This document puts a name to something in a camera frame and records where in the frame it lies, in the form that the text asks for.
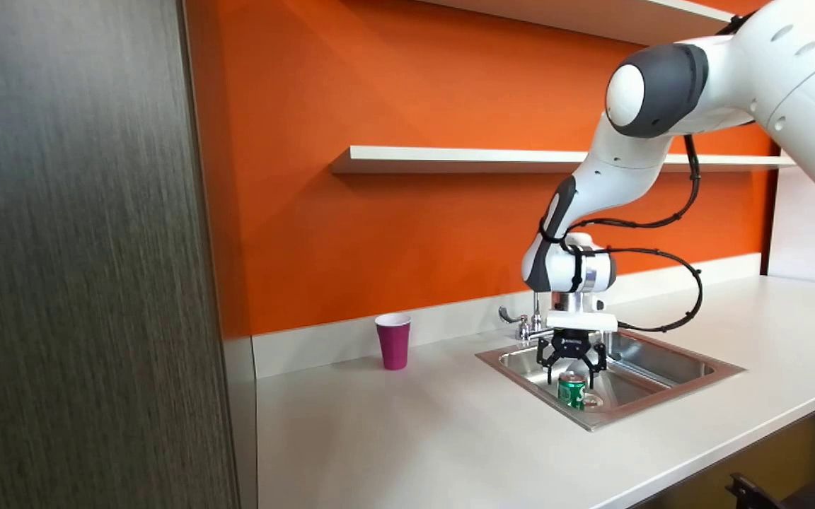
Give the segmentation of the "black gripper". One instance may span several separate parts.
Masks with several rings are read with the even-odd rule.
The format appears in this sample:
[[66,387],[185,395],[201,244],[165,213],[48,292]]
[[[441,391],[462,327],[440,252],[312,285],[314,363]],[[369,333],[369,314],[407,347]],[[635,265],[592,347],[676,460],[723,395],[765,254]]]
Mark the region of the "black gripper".
[[557,382],[557,360],[581,360],[587,365],[590,387],[605,372],[605,346],[592,331],[557,327],[539,339],[536,360],[546,370],[546,385]]

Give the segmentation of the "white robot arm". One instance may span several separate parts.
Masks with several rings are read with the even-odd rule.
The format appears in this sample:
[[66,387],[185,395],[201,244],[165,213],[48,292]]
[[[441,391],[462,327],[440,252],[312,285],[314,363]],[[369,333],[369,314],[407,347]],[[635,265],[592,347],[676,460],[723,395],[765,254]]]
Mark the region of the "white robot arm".
[[608,80],[584,165],[561,180],[523,254],[523,282],[567,305],[536,333],[539,363],[605,367],[619,322],[592,305],[614,282],[614,254],[584,231],[643,199],[673,139],[761,128],[815,180],[815,0],[769,0],[714,36],[629,54]]

